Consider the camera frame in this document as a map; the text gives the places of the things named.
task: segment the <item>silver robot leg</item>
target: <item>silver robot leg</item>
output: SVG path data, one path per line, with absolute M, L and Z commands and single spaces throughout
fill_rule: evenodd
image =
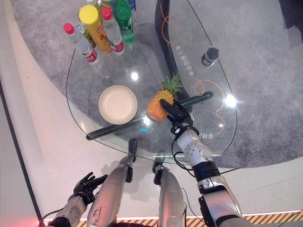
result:
M 162 165 L 163 162 L 163 158 L 156 159 L 152 168 L 154 183 L 161 187 L 158 227 L 185 227 L 186 207 L 180 185 L 171 170 Z
M 119 165 L 108 175 L 89 210 L 87 218 L 89 227 L 108 227 L 116 223 L 116 215 L 120 209 L 124 184 L 132 181 L 132 167 L 136 150 L 137 141 L 130 139 L 128 155 L 122 158 Z

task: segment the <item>glass table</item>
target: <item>glass table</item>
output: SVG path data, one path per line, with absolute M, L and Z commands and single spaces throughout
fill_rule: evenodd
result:
M 217 60 L 205 66 L 201 58 L 212 46 L 201 22 L 186 0 L 138 1 L 134 13 L 135 41 L 125 44 L 122 56 L 100 56 L 91 64 L 74 52 L 66 93 L 75 122 L 96 141 L 127 153 L 130 138 L 138 141 L 137 156 L 154 160 L 162 151 L 173 163 L 171 122 L 151 121 L 146 108 L 162 88 L 164 77 L 178 73 L 183 83 L 176 99 L 187 105 L 202 142 L 221 155 L 231 144 L 237 112 L 231 88 Z M 138 110 L 126 125 L 111 125 L 101 116 L 98 100 L 109 86 L 123 85 L 137 97 Z M 189 98 L 200 98 L 194 105 Z

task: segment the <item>yellow and black striped floor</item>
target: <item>yellow and black striped floor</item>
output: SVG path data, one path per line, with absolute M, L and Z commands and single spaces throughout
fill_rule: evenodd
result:
M 268 213 L 268 214 L 260 214 L 260 215 L 246 215 L 243 218 L 255 225 L 282 223 L 285 221 L 287 222 L 303 221 L 303 211 L 277 213 L 277 214 Z M 127 220 L 118 220 L 117 222 L 138 223 L 152 227 L 156 227 L 158 224 L 157 219 L 132 219 L 132 220 L 127 219 Z M 81 221 L 77 227 L 86 227 L 86 221 Z M 204 222 L 201 222 L 201 220 L 197 218 L 187 218 L 187 227 L 206 227 L 206 224 Z

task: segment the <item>green bottle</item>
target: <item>green bottle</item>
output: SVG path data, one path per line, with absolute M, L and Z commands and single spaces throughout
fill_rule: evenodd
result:
M 116 19 L 120 26 L 123 40 L 131 43 L 134 40 L 134 25 L 132 10 L 126 0 L 118 0 L 116 6 Z

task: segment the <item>white bowl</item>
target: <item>white bowl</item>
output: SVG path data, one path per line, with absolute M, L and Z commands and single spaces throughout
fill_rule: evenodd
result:
M 136 115 L 137 98 L 127 87 L 114 85 L 105 89 L 99 98 L 102 117 L 112 124 L 125 124 Z

